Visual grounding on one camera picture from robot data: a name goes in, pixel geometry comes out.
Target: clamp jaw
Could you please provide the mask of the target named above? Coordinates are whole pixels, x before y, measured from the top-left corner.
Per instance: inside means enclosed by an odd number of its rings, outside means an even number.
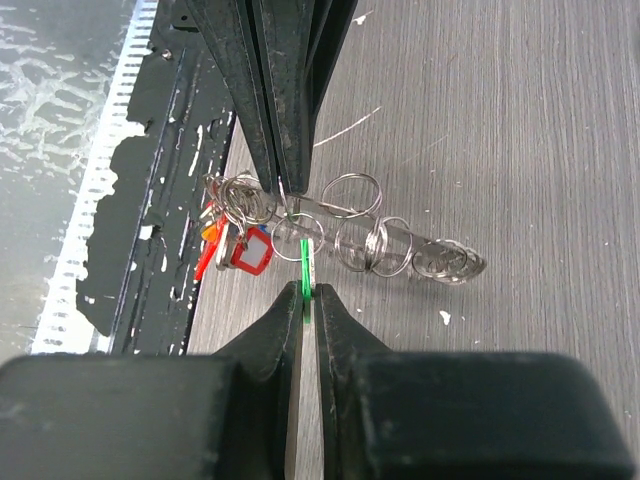
[[[318,113],[357,0],[186,4],[229,88],[263,190],[306,193]]]
[[[314,302],[324,478],[633,477],[606,400],[575,360],[394,352],[330,285]],[[311,478],[294,472],[303,314],[291,282],[213,355],[10,362],[2,478]]]

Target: black metal rail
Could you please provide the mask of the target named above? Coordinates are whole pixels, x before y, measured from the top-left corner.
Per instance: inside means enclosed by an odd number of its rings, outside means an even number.
[[[98,205],[88,276],[78,282],[78,309],[112,335],[113,353],[178,355],[187,347],[199,294],[202,176],[224,171],[235,122],[222,76],[194,31],[182,3],[159,1],[129,104],[128,120],[145,125],[145,136],[114,153],[115,194]]]

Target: gray wood-grain surface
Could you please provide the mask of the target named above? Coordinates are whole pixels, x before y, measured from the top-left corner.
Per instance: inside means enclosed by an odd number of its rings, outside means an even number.
[[[385,213],[489,262],[451,288],[365,277],[320,254],[319,281],[369,330],[399,350],[577,357],[636,457],[639,15],[637,0],[361,0],[319,120],[310,191],[369,173]],[[233,143],[241,170],[241,132]],[[274,260],[258,278],[210,269],[190,351],[227,343],[298,268]],[[302,421],[313,419],[307,408]],[[317,478],[317,438],[301,438],[299,468]]]

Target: red key tag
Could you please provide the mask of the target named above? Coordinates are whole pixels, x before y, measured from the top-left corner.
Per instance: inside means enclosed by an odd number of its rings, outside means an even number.
[[[260,275],[269,265],[271,257],[271,237],[260,228],[251,227],[247,231],[245,244],[241,242],[236,246],[231,256],[231,265],[251,275]]]
[[[200,255],[200,259],[198,260],[198,265],[196,266],[194,274],[196,282],[201,281],[202,277],[204,277],[204,272],[209,266],[213,255],[216,253],[218,244],[220,243],[220,234],[226,223],[227,218],[223,215],[216,223],[210,225],[204,232],[202,232],[205,247]]]

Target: perforated metal strip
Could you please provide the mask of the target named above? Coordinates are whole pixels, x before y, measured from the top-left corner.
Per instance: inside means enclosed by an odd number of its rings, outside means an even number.
[[[86,277],[83,263],[87,259],[87,240],[93,233],[98,201],[113,194],[116,175],[109,168],[113,152],[124,138],[142,135],[144,131],[142,125],[127,122],[126,118],[133,85],[148,53],[156,10],[157,0],[136,3],[62,251],[49,281],[49,294],[31,345],[32,354],[87,353],[96,335],[98,342],[94,350],[109,349],[110,339],[97,334],[76,309],[76,280]]]

